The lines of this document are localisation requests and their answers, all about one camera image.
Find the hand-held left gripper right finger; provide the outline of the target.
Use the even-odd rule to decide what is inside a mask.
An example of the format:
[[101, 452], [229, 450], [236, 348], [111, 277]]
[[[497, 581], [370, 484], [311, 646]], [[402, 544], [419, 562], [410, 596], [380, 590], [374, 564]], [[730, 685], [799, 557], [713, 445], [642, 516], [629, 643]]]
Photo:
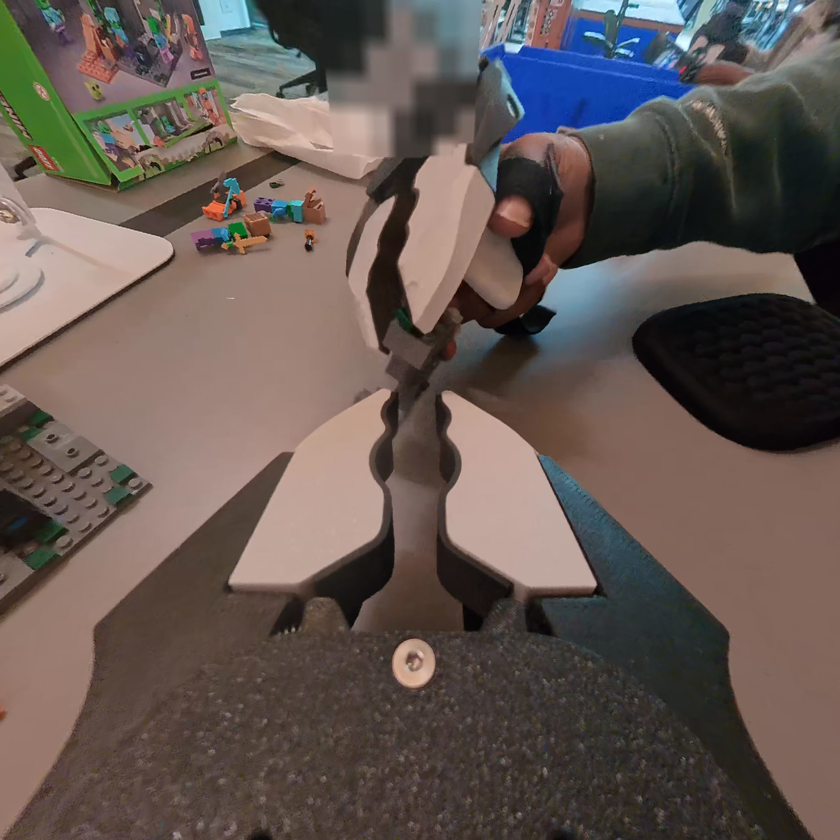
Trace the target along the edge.
[[435, 402], [437, 578], [480, 627], [506, 600], [590, 597], [598, 581], [537, 451], [455, 392]]

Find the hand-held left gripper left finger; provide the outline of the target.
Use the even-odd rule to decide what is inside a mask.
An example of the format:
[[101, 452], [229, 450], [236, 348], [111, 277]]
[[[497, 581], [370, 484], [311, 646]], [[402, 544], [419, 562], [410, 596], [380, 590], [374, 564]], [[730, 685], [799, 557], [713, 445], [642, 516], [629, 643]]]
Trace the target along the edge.
[[392, 577], [396, 395], [383, 388], [297, 447], [246, 543], [233, 592], [329, 598], [350, 626]]

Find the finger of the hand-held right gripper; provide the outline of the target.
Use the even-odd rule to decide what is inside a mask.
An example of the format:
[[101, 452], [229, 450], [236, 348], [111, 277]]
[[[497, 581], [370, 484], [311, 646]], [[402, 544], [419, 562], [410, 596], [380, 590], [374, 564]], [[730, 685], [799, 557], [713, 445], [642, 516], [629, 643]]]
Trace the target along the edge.
[[348, 243], [346, 277], [362, 338], [367, 346], [393, 354], [387, 338], [400, 315], [412, 322], [398, 262], [413, 214], [413, 192], [399, 192], [383, 202], [369, 198]]
[[430, 333], [465, 277], [495, 199], [465, 153], [429, 156], [413, 186], [416, 204], [397, 268], [414, 327]]

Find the grey brick pillar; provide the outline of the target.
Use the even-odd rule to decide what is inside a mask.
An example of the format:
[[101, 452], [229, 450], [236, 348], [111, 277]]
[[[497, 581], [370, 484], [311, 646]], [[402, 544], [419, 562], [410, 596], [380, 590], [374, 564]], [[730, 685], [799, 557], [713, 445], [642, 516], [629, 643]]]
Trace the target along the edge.
[[385, 372], [396, 382], [401, 418], [407, 417], [426, 392], [444, 354], [459, 333], [462, 318], [455, 308], [447, 308], [431, 332], [421, 333], [406, 307], [395, 311], [384, 338], [388, 352]]

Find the black quilted elbow pad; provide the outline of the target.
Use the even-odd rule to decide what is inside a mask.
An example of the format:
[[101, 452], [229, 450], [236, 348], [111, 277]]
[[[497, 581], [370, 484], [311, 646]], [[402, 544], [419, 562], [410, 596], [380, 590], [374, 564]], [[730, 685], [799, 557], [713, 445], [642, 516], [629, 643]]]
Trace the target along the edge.
[[766, 452], [839, 438], [839, 321], [751, 293], [670, 308], [632, 337], [640, 364], [703, 426]]

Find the person's right forearm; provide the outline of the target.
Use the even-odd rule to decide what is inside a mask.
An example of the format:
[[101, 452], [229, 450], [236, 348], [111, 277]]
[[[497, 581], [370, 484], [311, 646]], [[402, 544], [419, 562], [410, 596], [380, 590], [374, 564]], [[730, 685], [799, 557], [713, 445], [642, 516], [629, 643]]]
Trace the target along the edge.
[[838, 239], [838, 43], [576, 137], [591, 207], [559, 267], [696, 242], [792, 255]]

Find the person's right hand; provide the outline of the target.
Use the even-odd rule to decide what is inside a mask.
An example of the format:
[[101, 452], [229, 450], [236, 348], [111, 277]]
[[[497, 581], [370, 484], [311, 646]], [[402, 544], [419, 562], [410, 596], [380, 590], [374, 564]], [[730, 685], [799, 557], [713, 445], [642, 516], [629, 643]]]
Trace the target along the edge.
[[520, 293], [506, 310], [494, 309], [462, 283], [450, 302], [462, 323], [477, 322], [485, 329], [497, 329], [517, 319], [543, 299], [559, 269], [581, 246], [592, 210], [592, 161], [581, 138], [569, 133], [530, 133], [504, 145], [502, 160], [532, 160], [549, 171], [562, 193], [555, 226], [546, 238], [543, 254], [524, 276]]

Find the blue plastic bin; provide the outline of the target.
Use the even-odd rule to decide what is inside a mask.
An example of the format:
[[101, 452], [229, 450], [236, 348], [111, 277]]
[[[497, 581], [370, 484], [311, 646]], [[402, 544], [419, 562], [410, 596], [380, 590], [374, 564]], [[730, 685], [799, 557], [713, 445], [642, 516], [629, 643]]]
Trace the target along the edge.
[[524, 109], [508, 143], [528, 133], [623, 120], [646, 102], [678, 99], [690, 89], [672, 70], [629, 60], [530, 46], [509, 51], [504, 45], [484, 55], [502, 61]]

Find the brown printed toy box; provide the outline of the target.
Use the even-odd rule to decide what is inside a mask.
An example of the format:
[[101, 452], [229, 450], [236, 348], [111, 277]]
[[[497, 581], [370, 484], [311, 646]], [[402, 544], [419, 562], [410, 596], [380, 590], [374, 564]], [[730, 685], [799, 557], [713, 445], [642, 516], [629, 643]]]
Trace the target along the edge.
[[524, 45], [561, 49], [572, 7], [572, 1], [531, 1]]

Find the colourful figure with yellow sword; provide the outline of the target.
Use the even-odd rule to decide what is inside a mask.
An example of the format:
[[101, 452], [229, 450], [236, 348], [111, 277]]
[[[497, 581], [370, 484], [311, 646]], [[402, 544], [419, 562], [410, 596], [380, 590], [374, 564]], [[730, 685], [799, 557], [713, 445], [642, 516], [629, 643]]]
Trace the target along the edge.
[[242, 256], [266, 245], [270, 239], [265, 234], [252, 232], [245, 223], [196, 230], [190, 233], [190, 238], [198, 253], [225, 251]]

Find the orange figure with blue pickaxe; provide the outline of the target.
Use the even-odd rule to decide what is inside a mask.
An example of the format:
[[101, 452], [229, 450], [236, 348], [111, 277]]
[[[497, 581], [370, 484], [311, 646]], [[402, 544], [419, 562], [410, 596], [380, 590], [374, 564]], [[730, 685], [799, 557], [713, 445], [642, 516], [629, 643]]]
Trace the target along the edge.
[[203, 206], [203, 215], [214, 222], [223, 223], [247, 204], [245, 193], [238, 179], [220, 176], [212, 188], [212, 201]]

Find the black office chair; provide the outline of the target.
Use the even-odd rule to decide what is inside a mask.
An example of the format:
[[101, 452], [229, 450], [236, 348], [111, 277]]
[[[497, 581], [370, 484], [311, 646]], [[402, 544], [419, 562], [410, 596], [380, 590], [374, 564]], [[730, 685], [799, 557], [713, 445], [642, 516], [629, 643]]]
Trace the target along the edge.
[[285, 98], [291, 88], [304, 87], [308, 95], [328, 89], [323, 66], [322, 15], [316, 1], [255, 1], [275, 43], [290, 52], [306, 57], [313, 64], [308, 73], [282, 83], [278, 98]]

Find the grey baseplate brick building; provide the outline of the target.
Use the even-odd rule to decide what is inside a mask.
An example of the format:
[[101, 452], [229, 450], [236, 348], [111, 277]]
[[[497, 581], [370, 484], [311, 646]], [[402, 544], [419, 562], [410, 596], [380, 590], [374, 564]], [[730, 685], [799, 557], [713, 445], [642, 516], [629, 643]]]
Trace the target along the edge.
[[152, 484], [1, 384], [1, 614]]

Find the green toy box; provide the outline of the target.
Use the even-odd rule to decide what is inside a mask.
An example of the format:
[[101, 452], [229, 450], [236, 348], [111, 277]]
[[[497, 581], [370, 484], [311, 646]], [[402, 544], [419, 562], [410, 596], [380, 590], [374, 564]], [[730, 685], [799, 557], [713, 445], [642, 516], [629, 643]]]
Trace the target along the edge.
[[2, 116], [48, 175], [113, 191], [237, 142], [199, 2], [2, 1]]

